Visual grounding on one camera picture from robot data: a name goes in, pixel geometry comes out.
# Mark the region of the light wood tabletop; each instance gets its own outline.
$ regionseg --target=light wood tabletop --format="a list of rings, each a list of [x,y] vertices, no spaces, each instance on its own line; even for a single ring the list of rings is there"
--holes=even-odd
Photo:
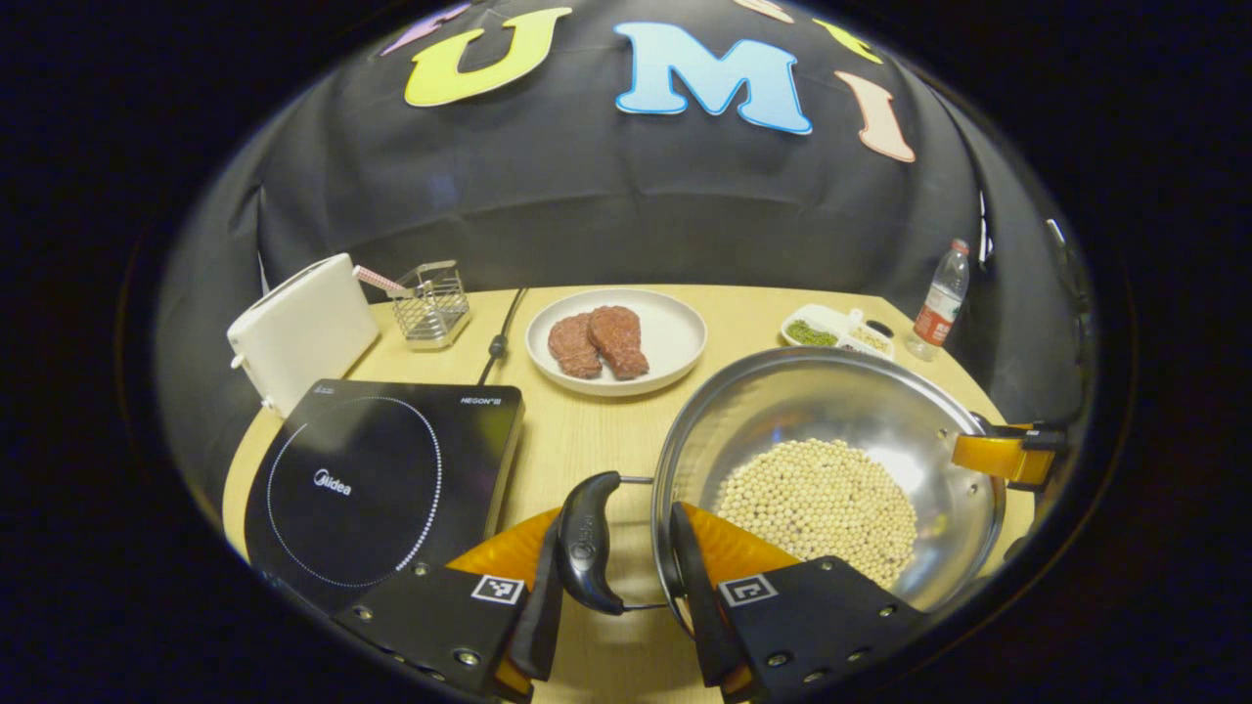
[[[994,423],[1004,418],[982,388],[940,351],[931,362],[914,358],[903,339],[911,319],[883,298],[823,291],[731,286],[632,286],[665,293],[691,306],[705,319],[709,338],[702,357],[684,378],[639,397],[583,396],[550,381],[526,352],[531,319],[550,303],[598,287],[535,288],[518,303],[508,331],[508,352],[487,383],[516,386],[526,403],[522,437],[500,530],[560,506],[578,481],[602,471],[652,475],[661,446],[682,405],[722,367],[747,355],[779,347],[779,327],[806,303],[835,311],[860,308],[865,319],[891,328],[895,362],[928,378],[969,411]],[[456,343],[442,351],[413,352],[396,326],[388,303],[372,307],[382,334],[344,378],[404,383],[473,385],[487,362],[487,346],[500,332],[515,291],[470,293],[472,318]],[[244,510],[253,477],[282,418],[262,410],[239,443],[227,476],[223,524],[232,546],[247,559]],[[1007,492],[1004,524],[983,569],[1000,565],[1005,549],[1023,536],[1034,519],[1032,495]],[[607,576],[627,603],[664,600],[651,554],[651,487],[622,486],[608,501],[612,552]],[[669,610],[656,609],[608,616],[566,598],[556,660],[550,681],[535,683],[535,701],[707,701],[720,703],[716,688],[700,678],[695,646]]]

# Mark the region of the white plate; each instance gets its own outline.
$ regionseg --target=white plate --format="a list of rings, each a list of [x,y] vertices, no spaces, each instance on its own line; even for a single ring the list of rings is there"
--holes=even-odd
[[[809,327],[820,332],[834,333],[839,337],[839,342],[834,347],[839,349],[851,349],[853,352],[863,352],[865,355],[873,355],[875,357],[883,357],[884,360],[895,360],[895,343],[886,338],[883,333],[876,329],[861,324],[861,318],[864,313],[860,308],[853,308],[848,314],[840,313],[833,308],[826,308],[825,306],[818,306],[816,303],[809,303],[808,306],[801,306],[794,313],[788,316],[782,321],[782,326],[779,328],[779,333],[782,339],[786,339],[788,344],[803,346],[804,343],[795,339],[786,333],[786,328],[791,326],[795,321],[804,321],[809,323]],[[886,352],[879,352],[874,347],[865,344],[864,342],[856,339],[851,336],[853,329],[860,328],[869,333],[875,339],[883,342],[886,347]]]
[[[646,375],[617,381],[607,363],[596,378],[573,378],[561,371],[547,348],[548,332],[557,321],[600,306],[625,306],[639,316]],[[637,288],[601,288],[575,293],[540,311],[526,329],[526,349],[545,376],[566,388],[592,396],[634,396],[682,378],[696,366],[707,338],[700,313],[676,298]]]

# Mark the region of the white dotted circle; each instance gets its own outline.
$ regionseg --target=white dotted circle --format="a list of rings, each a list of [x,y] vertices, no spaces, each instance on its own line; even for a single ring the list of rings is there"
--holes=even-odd
[[[431,512],[427,514],[426,516],[426,525],[422,526],[422,534],[417,536],[417,542],[413,544],[413,549],[408,551],[408,555],[406,555],[404,559],[401,560],[398,565],[396,565],[396,571],[399,571],[404,569],[404,565],[407,565],[408,561],[413,559],[413,555],[417,555],[418,549],[422,547],[422,542],[426,541],[426,535],[431,531],[431,524],[434,521],[434,512],[439,509],[439,490],[443,486],[443,456],[439,453],[439,438],[436,437],[434,428],[431,427],[431,421],[426,420],[426,416],[423,416],[421,411],[418,411],[417,408],[409,406],[403,401],[399,401],[398,398],[388,398],[386,396],[362,396],[359,398],[352,398],[351,401],[344,401],[343,403],[339,403],[338,406],[327,410],[326,413],[322,413],[322,416],[329,415],[336,408],[339,408],[341,406],[344,406],[347,403],[354,403],[357,401],[391,401],[392,403],[399,403],[401,406],[412,411],[414,416],[421,418],[422,423],[426,426],[427,432],[431,433],[431,442],[434,443],[434,500],[431,501]],[[283,550],[287,552],[287,555],[292,560],[294,560],[297,565],[304,567],[304,571],[316,576],[317,579],[327,584],[333,584],[334,586],[344,586],[353,589],[361,586],[373,586],[387,579],[387,575],[383,575],[373,581],[348,584],[348,582],[336,581],[331,577],[318,574],[312,567],[302,562],[300,559],[297,557],[294,552],[292,552],[290,547],[288,547],[287,542],[283,540],[283,534],[278,530],[278,524],[274,522],[274,507],[273,504],[270,502],[270,496],[272,496],[270,490],[274,485],[274,472],[278,471],[278,462],[279,460],[283,458],[283,453],[287,452],[287,446],[290,445],[292,441],[295,440],[295,437],[307,427],[309,427],[308,422],[298,427],[295,432],[293,432],[292,436],[287,438],[287,442],[284,442],[283,447],[278,451],[278,456],[274,457],[273,465],[269,466],[269,480],[265,482],[265,511],[269,514],[269,527],[273,529],[274,536],[278,537],[278,544],[283,546]]]

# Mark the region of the white toaster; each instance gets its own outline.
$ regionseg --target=white toaster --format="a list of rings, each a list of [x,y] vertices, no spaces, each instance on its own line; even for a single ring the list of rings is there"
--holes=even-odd
[[[378,332],[352,259],[336,254],[284,281],[230,323],[230,367],[243,367],[260,405],[285,418],[314,382],[342,377]]]

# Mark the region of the wire basket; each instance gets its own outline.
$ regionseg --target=wire basket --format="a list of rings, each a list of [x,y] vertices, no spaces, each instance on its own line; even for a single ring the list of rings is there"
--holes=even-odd
[[[470,299],[456,259],[422,264],[396,283],[404,288],[387,296],[409,349],[448,347],[470,322]]]

